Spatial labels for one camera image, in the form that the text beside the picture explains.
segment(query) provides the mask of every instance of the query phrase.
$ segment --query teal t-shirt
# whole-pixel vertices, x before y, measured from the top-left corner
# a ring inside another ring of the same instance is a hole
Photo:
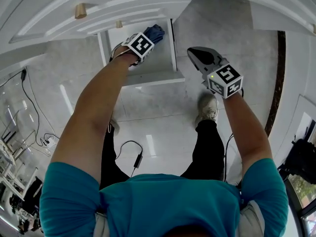
[[[146,174],[99,191],[97,181],[73,166],[48,167],[40,198],[46,237],[92,237],[95,212],[103,209],[111,237],[161,237],[183,225],[200,225],[214,237],[235,236],[240,210],[254,200],[265,220],[265,236],[282,236],[288,214],[283,181],[271,159],[254,163],[241,193],[216,180]]]

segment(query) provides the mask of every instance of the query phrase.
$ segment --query hand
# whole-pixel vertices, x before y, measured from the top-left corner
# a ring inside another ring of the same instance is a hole
[[[120,54],[126,50],[128,50],[127,46],[118,47],[115,50],[113,57],[116,57],[118,54]],[[125,53],[125,54],[121,55],[120,58],[126,60],[130,65],[132,65],[133,63],[135,63],[138,60],[138,56],[136,54],[130,54],[130,53]]]

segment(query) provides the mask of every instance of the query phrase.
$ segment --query marble floor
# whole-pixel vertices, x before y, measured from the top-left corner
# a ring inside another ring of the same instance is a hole
[[[205,88],[200,73],[187,57],[190,46],[212,47],[239,68],[244,74],[245,100],[263,126],[268,118],[277,73],[277,32],[253,29],[249,2],[193,0],[174,23],[174,33],[177,67],[185,82],[122,89],[115,106],[114,119],[120,126],[115,137],[116,152],[127,140],[135,140],[144,148],[143,161],[134,174],[180,175],[192,161],[197,139],[193,126],[196,102]],[[38,105],[53,128],[40,112],[39,134],[61,135],[80,93],[101,68],[96,37],[49,44],[43,60],[28,67]],[[27,124],[28,131],[32,131],[37,127],[37,115],[20,84],[20,77],[16,77],[1,89],[1,111],[7,113],[7,105],[15,111],[23,109],[24,100],[28,109],[24,108],[21,115],[30,117]],[[25,90],[33,99],[28,80]],[[222,102],[219,108],[218,130],[225,145],[231,129]],[[44,178],[50,157],[40,151],[43,148],[34,145],[22,155],[21,160],[29,166],[25,176],[29,177],[37,167],[38,176]],[[122,149],[117,164],[128,175],[138,153],[134,144]],[[228,170],[228,180],[238,181],[241,163],[234,140],[229,146]]]

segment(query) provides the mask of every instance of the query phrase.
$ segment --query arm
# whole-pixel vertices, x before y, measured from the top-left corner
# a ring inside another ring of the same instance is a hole
[[[241,156],[242,175],[256,161],[272,158],[268,137],[240,94],[224,99],[224,105]]]
[[[286,226],[288,200],[268,137],[240,94],[224,99],[224,104],[242,161],[241,197],[245,205],[251,200],[259,205],[264,236],[280,237]]]
[[[120,53],[125,47],[116,50]],[[103,140],[130,64],[124,54],[104,67],[86,86],[76,104],[51,162],[63,162],[88,173],[100,183]]]

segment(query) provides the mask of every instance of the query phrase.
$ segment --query black cable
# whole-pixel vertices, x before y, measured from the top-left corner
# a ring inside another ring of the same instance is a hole
[[[37,115],[38,115],[38,128],[37,128],[36,133],[35,133],[35,142],[36,142],[36,144],[38,144],[40,147],[42,147],[42,146],[44,145],[43,142],[42,142],[42,140],[41,140],[41,142],[42,142],[41,145],[40,145],[40,144],[38,143],[38,141],[37,141],[37,136],[38,136],[39,129],[40,129],[40,115],[39,115],[39,112],[37,111],[37,109],[36,109],[36,107],[35,107],[34,102],[33,102],[33,101],[31,100],[31,98],[29,98],[29,96],[27,95],[27,93],[26,93],[26,91],[25,91],[25,89],[24,89],[23,82],[24,82],[24,81],[22,81],[22,89],[23,89],[23,91],[24,91],[24,94],[25,94],[26,97],[31,101],[31,103],[33,104],[34,109],[35,109],[35,111],[36,111],[36,113],[37,113]]]
[[[118,154],[118,156],[115,158],[115,160],[119,158],[120,154],[122,153],[122,147],[123,147],[126,143],[128,143],[128,142],[134,142],[135,144],[137,144],[138,146],[140,146],[141,152],[140,152],[139,154],[140,154],[140,155],[143,154],[143,147],[142,147],[138,142],[133,141],[133,140],[128,140],[128,141],[124,142],[124,143],[121,145],[120,150],[119,150],[119,154]]]
[[[53,135],[53,136],[55,136],[57,139],[60,139],[56,134],[47,132],[47,133],[44,134],[44,140],[46,140],[46,139],[45,139],[45,135],[47,135],[47,134]]]
[[[31,78],[30,78],[30,74],[29,74],[28,68],[25,67],[25,70],[26,70],[26,73],[28,74],[28,80],[29,80],[31,92],[32,92],[33,97],[34,97],[34,102],[36,103],[36,105],[37,105],[38,109],[40,110],[41,114],[44,116],[44,118],[46,119],[46,121],[49,124],[50,128],[52,129],[53,133],[55,134],[56,132],[55,132],[53,126],[49,122],[48,118],[45,116],[44,112],[41,110],[40,105],[38,104],[38,102],[36,100],[36,96],[35,96],[34,91],[33,91],[33,87],[32,87]]]
[[[16,75],[22,73],[22,71],[23,71],[23,70],[21,70],[20,72],[16,73],[16,74],[13,75],[13,76],[11,76],[8,80],[6,80],[6,82],[5,82],[4,84],[2,84],[2,85],[0,86],[0,88],[1,88],[2,86],[5,86],[5,84],[6,84],[8,81],[10,81],[12,78],[14,78]]]
[[[224,176],[224,182],[226,182],[226,177],[227,177],[227,149],[228,149],[228,144],[230,142],[231,139],[233,139],[234,135],[231,134],[229,136],[229,139],[227,141],[227,144],[226,144],[226,149],[225,149],[225,176]]]
[[[136,169],[136,168],[134,168],[134,170],[133,170],[132,174],[130,175],[130,177],[132,177],[132,176],[133,176],[135,169]]]

